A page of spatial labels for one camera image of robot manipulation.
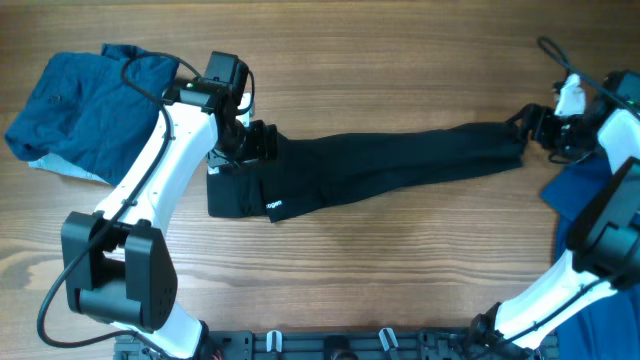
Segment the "black t-shirt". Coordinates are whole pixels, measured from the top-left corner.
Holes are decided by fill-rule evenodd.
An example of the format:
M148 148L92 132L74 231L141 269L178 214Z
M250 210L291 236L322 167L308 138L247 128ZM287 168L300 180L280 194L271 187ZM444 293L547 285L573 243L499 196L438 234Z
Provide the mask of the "black t-shirt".
M208 176L207 210L278 222L399 188L515 169L524 147L516 129L496 122L306 140L278 135L276 159Z

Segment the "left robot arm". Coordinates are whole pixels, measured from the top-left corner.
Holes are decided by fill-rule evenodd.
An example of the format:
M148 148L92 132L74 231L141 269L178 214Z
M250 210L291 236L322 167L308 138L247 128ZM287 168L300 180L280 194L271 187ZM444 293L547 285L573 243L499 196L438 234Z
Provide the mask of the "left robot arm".
M178 82L156 100L156 126L127 174L91 214L61 229L63 289L70 310L114 326L161 359L213 359L208 326L176 301L178 278L165 242L172 214L207 156L214 167L275 156L275 128L253 120L242 82Z

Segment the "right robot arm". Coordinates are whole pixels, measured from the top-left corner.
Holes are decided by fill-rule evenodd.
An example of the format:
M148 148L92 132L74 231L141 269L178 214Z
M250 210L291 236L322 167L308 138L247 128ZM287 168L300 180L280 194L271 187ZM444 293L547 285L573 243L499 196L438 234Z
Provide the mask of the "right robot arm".
M639 284L639 112L614 110L597 133L613 174L576 216L559 260L515 298L478 315L467 342L525 359L589 306Z

